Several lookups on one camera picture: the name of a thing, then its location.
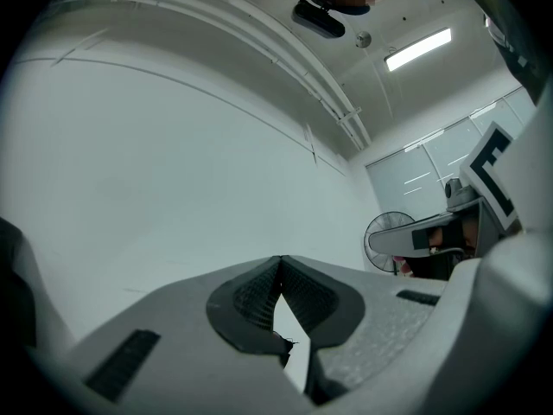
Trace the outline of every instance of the electric fan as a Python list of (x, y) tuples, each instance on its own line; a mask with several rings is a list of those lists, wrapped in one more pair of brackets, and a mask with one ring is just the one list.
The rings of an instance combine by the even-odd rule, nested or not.
[(395, 227), (401, 227), (414, 223), (415, 221), (409, 217), (409, 215), (404, 214), (403, 212), (386, 212), (375, 218), (365, 232), (365, 253), (366, 256), (371, 260), (376, 267), (384, 272), (397, 272), (396, 261), (394, 261), (394, 256), (387, 253), (378, 253), (371, 249), (369, 245), (369, 238), (374, 233), (388, 231), (394, 229)]

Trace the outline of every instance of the pipe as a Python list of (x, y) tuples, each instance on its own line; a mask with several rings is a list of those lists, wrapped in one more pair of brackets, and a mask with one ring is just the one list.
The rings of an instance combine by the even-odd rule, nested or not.
[[(74, 0), (56, 0), (57, 3), (63, 3), (63, 2), (68, 2), (68, 1), (74, 1)], [(296, 69), (299, 69), (300, 73), (304, 72), (305, 75), (298, 76), (296, 73), (294, 73), (294, 71), (292, 71), (286, 65), (284, 65), (275, 55), (271, 54), (266, 49), (261, 48), (259, 45), (257, 45), (255, 42), (251, 41), (246, 36), (241, 35), (240, 33), (236, 32), (233, 29), (227, 28), (227, 26), (222, 24), (222, 23), (216, 22), (216, 21), (212, 20), (211, 18), (202, 16), (201, 14), (198, 14), (198, 13), (192, 11), (192, 10), (186, 10), (186, 9), (183, 9), (179, 6), (173, 5), (171, 3), (164, 3), (164, 2), (159, 2), (159, 1), (156, 1), (156, 0), (126, 0), (126, 1), (151, 4), (151, 5), (162, 7), (162, 8), (168, 9), (168, 10), (173, 10), (173, 11), (176, 11), (176, 12), (180, 12), (180, 13), (185, 14), (187, 16), (192, 16), (194, 18), (200, 19), (203, 22), (207, 22), (207, 23), (209, 23), (209, 24), (211, 24), (211, 25), (213, 25), (213, 26), (215, 26), (219, 29), (224, 30), (225, 32), (227, 32), (231, 35), (234, 35), (234, 36), (238, 37), (239, 40), (245, 42), (246, 44), (248, 44), (252, 48), (255, 48), (258, 52), (263, 54), (265, 57), (269, 58), (273, 63), (276, 63), (280, 68), (282, 68), (291, 77), (293, 77), (296, 81), (298, 81), (309, 93), (314, 95), (323, 104), (323, 107), (333, 116), (333, 118), (335, 120), (338, 120), (340, 118), (340, 111), (338, 111), (338, 112), (335, 111), (336, 108), (337, 109), (339, 109), (339, 108), (334, 103), (334, 101), (330, 98), (330, 95), (326, 92), (326, 90), (324, 88), (322, 88), (321, 84), (317, 80), (315, 80), (308, 73), (308, 71), (305, 70), (305, 68), (303, 68), (295, 59), (293, 59), (293, 57), (291, 57), (286, 51), (283, 51), (282, 48), (277, 47), (277, 49), (281, 49), (281, 52), (283, 52), (283, 55), (288, 56), (288, 58), (290, 58), (292, 60), (292, 66), (295, 67)], [(222, 11), (216, 10), (216, 9), (210, 7), (209, 5), (206, 5), (205, 3), (197, 2), (196, 0), (184, 0), (183, 4), (186, 4), (186, 2), (191, 3), (192, 6), (196, 5), (196, 6), (200, 7), (201, 10), (204, 10), (206, 13), (211, 14), (213, 16), (217, 16), (217, 15), (222, 13)], [(241, 22), (239, 19), (237, 19), (237, 17), (228, 16), (227, 18), (231, 19), (231, 21), (229, 22), (230, 24), (232, 24), (232, 21), (234, 21), (235, 25), (238, 25), (238, 27), (240, 29), (247, 32), (247, 29), (249, 28), (249, 26), (247, 24)], [(262, 39), (265, 40), (266, 43), (271, 43), (270, 38), (267, 37), (266, 35), (261, 34), (260, 36), (262, 37)], [(302, 78), (304, 78), (308, 83), (310, 83), (312, 86), (314, 86), (315, 89), (312, 90), (311, 88), (306, 86), (306, 84), (302, 80)], [(327, 102), (327, 99), (331, 100), (331, 103), (333, 105), (330, 105)], [(349, 124), (344, 124), (343, 125), (342, 124), (340, 127), (342, 127), (344, 132), (350, 137), (350, 139), (352, 139), (353, 143), (355, 144), (355, 146), (358, 150), (362, 150), (364, 148), (364, 146), (361, 143), (359, 137), (357, 136), (357, 133), (351, 127), (351, 125), (349, 125)]]
[[(340, 109), (336, 110), (333, 106), (333, 109), (339, 115), (339, 118), (343, 118), (348, 113), (355, 111), (355, 108), (353, 107), (352, 102), (346, 96), (346, 94), (344, 93), (344, 91), (342, 90), (342, 88), (340, 87), (336, 79), (333, 77), (333, 75), (324, 67), (324, 65), (313, 54), (313, 52), (307, 46), (305, 46), (289, 29), (287, 29), (284, 25), (282, 25), (277, 19), (273, 18), (272, 16), (269, 16), (261, 9), (259, 9), (258, 6), (254, 5), (253, 3), (247, 2), (246, 0), (221, 0), (221, 1), (226, 2), (231, 6), (239, 10), (242, 10), (244, 13), (248, 14), (249, 16), (255, 18), (263, 25), (267, 26), (267, 28), (271, 29), (273, 32), (278, 34), (293, 49), (295, 49), (296, 52), (298, 52), (300, 56), (303, 59), (305, 59), (308, 62), (308, 64), (312, 66), (317, 71), (317, 73), (324, 79), (324, 81), (330, 86), (330, 88), (338, 96), (340, 101), (344, 104), (344, 106), (348, 110), (348, 112), (344, 114)], [(363, 138), (366, 140), (367, 144), (371, 144), (372, 142), (371, 138), (368, 132), (366, 131), (366, 128), (363, 125), (359, 117), (359, 114), (356, 114), (353, 116), (353, 121), (355, 121), (355, 123), (361, 130), (361, 134), (363, 135)]]

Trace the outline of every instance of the ceiling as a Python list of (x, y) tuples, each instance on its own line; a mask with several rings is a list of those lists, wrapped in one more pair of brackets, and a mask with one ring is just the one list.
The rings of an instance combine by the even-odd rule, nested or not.
[[(332, 12), (346, 26), (340, 39), (323, 39), (292, 22), (298, 0), (249, 1), (286, 25), (322, 60), (362, 108), (361, 119), (373, 139), (503, 66), (473, 0), (383, 0), (364, 16)], [(451, 43), (394, 73), (387, 70), (384, 58), (391, 48), (446, 27), (452, 29)], [(372, 36), (366, 49), (355, 46), (361, 30)]]

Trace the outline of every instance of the fluorescent light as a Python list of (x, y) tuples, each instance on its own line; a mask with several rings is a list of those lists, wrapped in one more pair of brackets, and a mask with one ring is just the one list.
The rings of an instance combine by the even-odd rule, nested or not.
[(486, 106), (485, 108), (482, 108), (478, 111), (474, 111), (471, 115), (469, 115), (471, 120), (474, 120), (475, 118), (478, 118), (480, 115), (484, 115), (486, 112), (490, 112), (492, 109), (495, 109), (495, 106), (497, 106), (497, 102), (491, 103), (489, 106)]
[(430, 173), (427, 172), (426, 174), (424, 174), (424, 175), (422, 175), (422, 176), (418, 176), (417, 178), (413, 178), (412, 180), (409, 180), (408, 182), (405, 182), (404, 184), (411, 183), (411, 182), (413, 182), (413, 181), (415, 181), (415, 180), (418, 180), (419, 178), (423, 178), (424, 176), (429, 176), (429, 175), (430, 175)]
[(416, 192), (417, 190), (421, 190), (421, 189), (422, 189), (422, 188), (417, 188), (417, 189), (410, 190), (409, 192), (405, 192), (404, 195), (412, 194), (413, 192)]
[(418, 148), (420, 145), (428, 143), (431, 140), (434, 140), (435, 138), (442, 135), (443, 132), (445, 132), (445, 130), (443, 130), (443, 129), (441, 131), (438, 131), (438, 132), (433, 132), (428, 137), (421, 138), (415, 144), (408, 144), (407, 146), (404, 146), (405, 152), (409, 152), (410, 150), (414, 150), (414, 149)]
[(466, 154), (465, 156), (462, 156), (461, 158), (457, 158), (457, 159), (454, 160), (453, 162), (448, 163), (448, 166), (451, 166), (453, 163), (457, 163), (457, 162), (459, 162), (460, 160), (462, 160), (463, 158), (467, 158), (467, 157), (468, 157), (468, 154)]
[(447, 28), (386, 57), (385, 62), (390, 71), (395, 71), (415, 58), (449, 42), (451, 42), (451, 29)]
[(454, 174), (454, 172), (452, 172), (451, 174), (449, 174), (448, 176), (443, 176), (442, 178), (440, 178), (440, 180), (436, 180), (437, 182), (441, 182), (442, 180), (445, 180), (446, 178), (449, 178), (450, 176), (452, 176)]

